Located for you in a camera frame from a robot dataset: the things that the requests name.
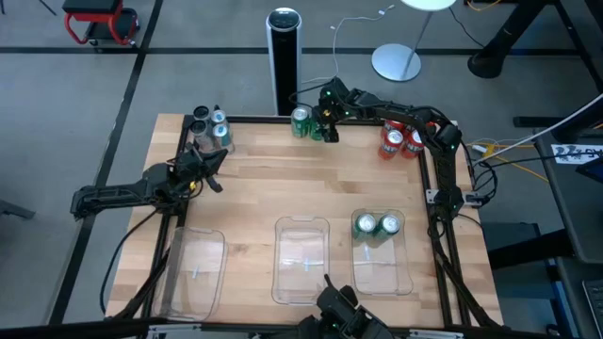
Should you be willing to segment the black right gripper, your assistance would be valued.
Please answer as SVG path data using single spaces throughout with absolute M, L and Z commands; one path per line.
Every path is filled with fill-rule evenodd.
M 337 143 L 339 141 L 335 124 L 351 117 L 345 103 L 348 94 L 349 90 L 340 78 L 334 78 L 320 89 L 318 105 L 314 108 L 314 111 L 319 123 L 329 123 L 324 130 L 324 141 L 326 143 Z

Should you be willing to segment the white printed label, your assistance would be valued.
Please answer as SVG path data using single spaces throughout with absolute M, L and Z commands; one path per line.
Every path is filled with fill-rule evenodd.
M 551 144 L 557 164 L 582 165 L 603 155 L 603 145 Z

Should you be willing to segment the clear plastic bin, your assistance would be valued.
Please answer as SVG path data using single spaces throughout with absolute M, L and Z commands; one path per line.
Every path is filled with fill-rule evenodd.
M 192 227 L 173 231 L 152 315 L 178 321 L 204 321 L 211 316 L 218 308 L 227 253 L 220 231 Z
M 319 217 L 282 217 L 275 223 L 271 295 L 278 304 L 311 305 L 330 271 L 330 224 Z
M 399 232 L 390 239 L 380 242 L 358 242 L 352 237 L 355 219 L 363 213 L 371 214 L 377 225 L 385 214 L 400 218 Z M 414 290 L 414 281 L 408 268 L 408 254 L 405 239 L 405 215 L 392 208 L 361 208 L 351 215 L 351 266 L 354 288 L 363 295 L 407 296 Z

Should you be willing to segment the black white tower fan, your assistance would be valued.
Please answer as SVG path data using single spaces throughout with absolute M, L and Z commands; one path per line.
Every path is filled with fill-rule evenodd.
M 301 86 L 302 17 L 293 8 L 276 8 L 265 21 L 273 102 L 276 116 L 290 116 L 289 100 Z

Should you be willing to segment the black keyboard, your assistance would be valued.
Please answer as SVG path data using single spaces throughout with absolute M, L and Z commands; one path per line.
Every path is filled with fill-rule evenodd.
M 593 313 L 595 324 L 599 331 L 603 331 L 603 279 L 583 281 L 582 287 Z

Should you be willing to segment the red black rolling stool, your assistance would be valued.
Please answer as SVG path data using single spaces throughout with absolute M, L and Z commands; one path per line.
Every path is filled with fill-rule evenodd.
M 123 0 L 65 0 L 62 9 L 64 26 L 80 45 L 97 46 L 101 40 L 136 45 L 134 37 L 140 30 L 138 13 L 133 8 L 125 8 Z M 71 20 L 89 24 L 82 37 L 73 31 Z

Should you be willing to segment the black front crossbar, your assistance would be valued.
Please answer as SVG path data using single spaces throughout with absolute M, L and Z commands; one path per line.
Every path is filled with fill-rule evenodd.
M 309 320 L 303 320 L 299 325 L 228 325 L 170 321 L 160 317 L 110 318 L 102 321 L 0 329 L 0 339 L 123 339 L 146 336 L 150 332 L 177 330 L 293 334 L 302 339 L 318 339 L 318 326 L 311 325 Z

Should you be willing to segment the tall black cylindrical tower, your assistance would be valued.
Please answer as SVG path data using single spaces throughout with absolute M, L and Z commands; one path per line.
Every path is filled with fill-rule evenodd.
M 540 14 L 549 0 L 517 0 L 517 5 L 495 36 L 467 61 L 468 69 L 480 78 L 501 74 L 506 56 Z

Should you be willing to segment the silver arm base bracket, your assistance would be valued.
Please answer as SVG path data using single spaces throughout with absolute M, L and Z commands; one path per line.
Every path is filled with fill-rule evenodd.
M 426 193 L 427 203 L 435 204 L 435 198 L 436 198 L 437 194 L 439 193 L 439 190 L 438 189 L 427 189 L 425 191 L 425 193 Z M 471 206 L 471 207 L 483 206 L 486 201 L 484 196 L 482 196 L 480 193 L 475 192 L 475 191 L 471 191 L 471 192 L 463 191 L 462 197 L 463 197 L 464 205 Z

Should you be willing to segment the round white side table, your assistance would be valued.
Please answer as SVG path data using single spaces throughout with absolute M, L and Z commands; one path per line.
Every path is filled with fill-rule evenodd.
M 373 70 L 382 78 L 394 82 L 406 82 L 416 78 L 421 70 L 417 48 L 425 34 L 432 15 L 452 7 L 457 0 L 400 0 L 408 8 L 425 12 L 425 18 L 414 44 L 409 47 L 399 43 L 387 43 L 374 50 L 371 56 Z

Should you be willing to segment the black office desk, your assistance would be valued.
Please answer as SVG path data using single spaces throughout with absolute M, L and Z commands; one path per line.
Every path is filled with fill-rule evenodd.
M 554 258 L 579 336 L 603 339 L 589 307 L 583 281 L 603 279 L 603 155 L 582 165 L 555 161 L 551 144 L 603 145 L 603 93 L 546 129 L 518 139 L 498 156 L 534 142 L 563 228 L 489 252 L 493 268 Z

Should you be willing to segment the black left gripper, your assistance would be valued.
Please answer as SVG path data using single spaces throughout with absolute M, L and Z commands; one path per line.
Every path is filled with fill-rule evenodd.
M 226 150 L 212 153 L 199 153 L 196 149 L 188 149 L 179 154 L 173 165 L 172 191 L 195 191 L 203 179 L 216 193 L 223 188 L 215 176 L 227 155 Z

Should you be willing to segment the grey chair leg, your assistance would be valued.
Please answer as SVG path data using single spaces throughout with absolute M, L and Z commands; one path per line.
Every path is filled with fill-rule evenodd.
M 23 219 L 32 219 L 35 216 L 35 212 L 0 199 L 0 215 L 10 215 Z

